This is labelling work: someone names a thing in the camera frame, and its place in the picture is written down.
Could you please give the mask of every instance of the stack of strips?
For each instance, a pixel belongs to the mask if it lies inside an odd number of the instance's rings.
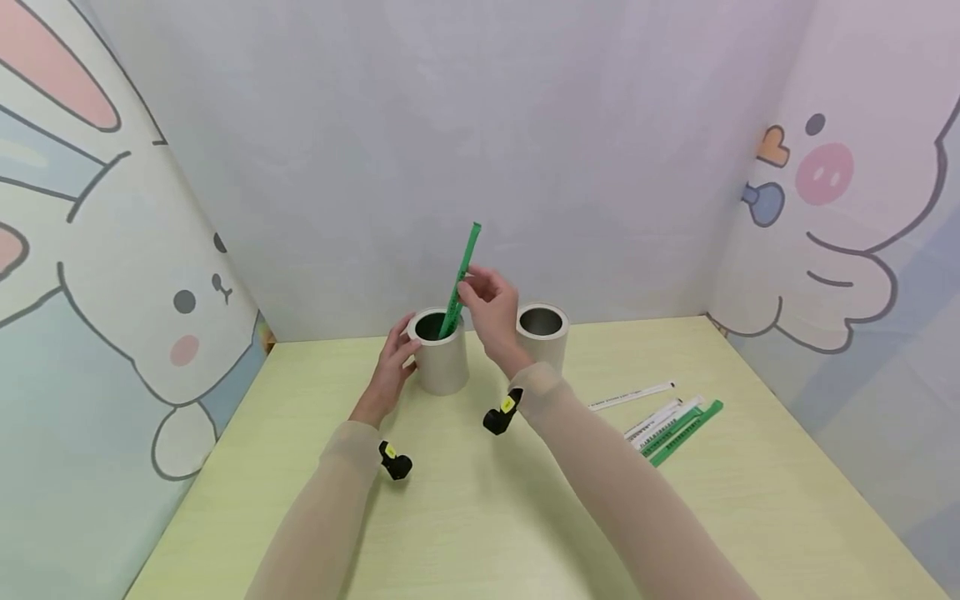
[[[659,467],[697,429],[723,409],[723,402],[714,400],[707,410],[705,401],[696,396],[686,402],[673,399],[656,413],[631,427],[623,437],[643,456]]]

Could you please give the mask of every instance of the black clip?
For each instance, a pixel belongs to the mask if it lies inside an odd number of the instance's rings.
[[[380,464],[390,473],[394,481],[406,477],[414,467],[414,462],[409,456],[397,454],[394,447],[386,440],[380,443]]]
[[[498,436],[506,431],[507,427],[510,426],[510,421],[514,419],[516,408],[519,406],[522,397],[523,390],[513,388],[507,394],[507,397],[503,398],[503,401],[500,402],[499,408],[491,408],[487,411],[487,414],[483,418],[483,426],[487,428],[487,431],[493,433],[494,436]]]

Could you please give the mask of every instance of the paper tube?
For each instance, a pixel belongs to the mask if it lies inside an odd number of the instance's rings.
[[[442,340],[437,339],[445,312],[442,306],[421,310],[407,325],[410,339],[420,340],[420,349],[414,354],[420,386],[434,396],[456,394],[469,379],[463,317],[457,321],[453,333]]]
[[[531,358],[548,363],[556,372],[564,368],[566,334],[570,320],[553,304],[531,302],[516,313],[516,336]]]

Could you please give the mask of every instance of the light wooden tabletop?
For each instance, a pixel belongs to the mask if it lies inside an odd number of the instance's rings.
[[[128,598],[242,598],[381,345],[278,345]],[[636,597],[523,419],[498,438],[481,426],[506,382],[472,333],[468,357],[463,391],[433,397],[413,381],[386,423],[414,470],[374,485],[344,597]],[[583,402],[669,379],[676,396],[724,400],[660,469],[761,597],[946,598],[706,319],[574,326],[564,375]],[[599,414],[626,430],[670,397]]]

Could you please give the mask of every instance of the sheer sleeve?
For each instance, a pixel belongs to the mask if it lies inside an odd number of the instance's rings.
[[[334,432],[274,534],[247,600],[335,600],[380,466],[380,434],[347,421]]]
[[[663,476],[549,365],[519,372],[513,388],[523,390],[518,412],[553,453],[644,598],[756,599]]]

